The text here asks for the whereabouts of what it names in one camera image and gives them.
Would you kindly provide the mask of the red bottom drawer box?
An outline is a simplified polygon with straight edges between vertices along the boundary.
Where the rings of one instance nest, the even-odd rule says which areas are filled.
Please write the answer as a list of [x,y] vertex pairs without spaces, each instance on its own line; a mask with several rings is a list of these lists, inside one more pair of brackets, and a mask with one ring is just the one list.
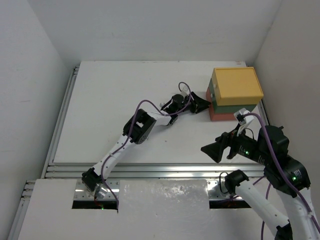
[[235,107],[233,110],[228,110],[227,113],[216,113],[213,107],[213,103],[211,102],[208,111],[209,111],[209,117],[212,122],[217,121],[235,121],[236,118],[234,117],[234,113],[239,111],[240,109],[244,108],[243,105],[232,105],[232,107]]

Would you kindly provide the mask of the green drawer box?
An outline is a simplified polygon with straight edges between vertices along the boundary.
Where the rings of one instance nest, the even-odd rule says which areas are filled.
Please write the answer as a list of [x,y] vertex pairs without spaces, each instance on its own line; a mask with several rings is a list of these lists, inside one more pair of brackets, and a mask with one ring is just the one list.
[[206,98],[207,98],[207,101],[211,100],[211,103],[213,105],[213,110],[217,114],[235,113],[243,108],[251,112],[256,107],[256,104],[218,105],[215,98],[214,86],[211,80],[208,85]]

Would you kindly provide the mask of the yellow top drawer box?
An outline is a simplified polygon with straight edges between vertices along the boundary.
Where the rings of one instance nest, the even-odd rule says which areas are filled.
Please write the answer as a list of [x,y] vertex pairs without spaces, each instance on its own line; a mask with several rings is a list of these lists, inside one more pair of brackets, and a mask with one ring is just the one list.
[[211,82],[218,106],[256,105],[264,97],[253,67],[216,67]]

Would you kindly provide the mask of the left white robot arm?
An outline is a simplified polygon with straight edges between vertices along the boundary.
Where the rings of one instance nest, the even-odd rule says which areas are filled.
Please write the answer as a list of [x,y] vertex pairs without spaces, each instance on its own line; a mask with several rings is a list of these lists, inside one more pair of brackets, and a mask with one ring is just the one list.
[[158,126],[171,126],[180,113],[190,111],[198,114],[209,108],[210,102],[190,93],[178,93],[163,104],[156,112],[147,112],[137,108],[133,116],[124,125],[122,134],[113,148],[95,165],[82,173],[81,180],[90,192],[95,192],[105,181],[113,168],[133,147],[147,140],[152,129]]

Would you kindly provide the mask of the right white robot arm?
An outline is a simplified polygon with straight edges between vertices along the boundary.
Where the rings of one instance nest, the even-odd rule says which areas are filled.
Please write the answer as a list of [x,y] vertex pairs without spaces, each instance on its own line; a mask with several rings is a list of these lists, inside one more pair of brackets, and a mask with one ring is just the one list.
[[264,195],[240,169],[224,176],[224,194],[241,197],[276,240],[318,240],[320,225],[313,214],[311,181],[306,168],[288,154],[289,142],[281,127],[266,125],[257,139],[236,127],[200,150],[216,163],[229,148],[228,159],[240,155],[263,165],[269,182]]

